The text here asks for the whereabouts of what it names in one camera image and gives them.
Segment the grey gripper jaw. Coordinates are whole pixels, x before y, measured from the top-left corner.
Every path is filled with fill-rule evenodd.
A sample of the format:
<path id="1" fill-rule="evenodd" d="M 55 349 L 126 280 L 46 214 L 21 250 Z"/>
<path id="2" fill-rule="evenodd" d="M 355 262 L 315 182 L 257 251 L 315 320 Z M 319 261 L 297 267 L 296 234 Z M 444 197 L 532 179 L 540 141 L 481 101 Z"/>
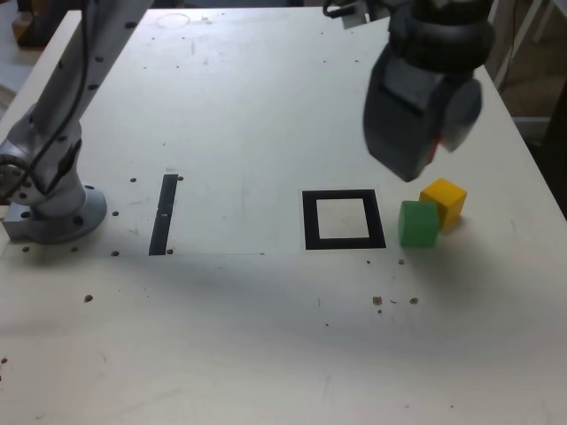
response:
<path id="1" fill-rule="evenodd" d="M 369 153 L 404 182 L 431 162 L 453 85 L 411 65 L 387 44 L 372 68 L 363 113 Z"/>
<path id="2" fill-rule="evenodd" d="M 482 88 L 472 79 L 455 91 L 445 109 L 441 144 L 447 151 L 456 151 L 475 125 L 482 109 Z"/>

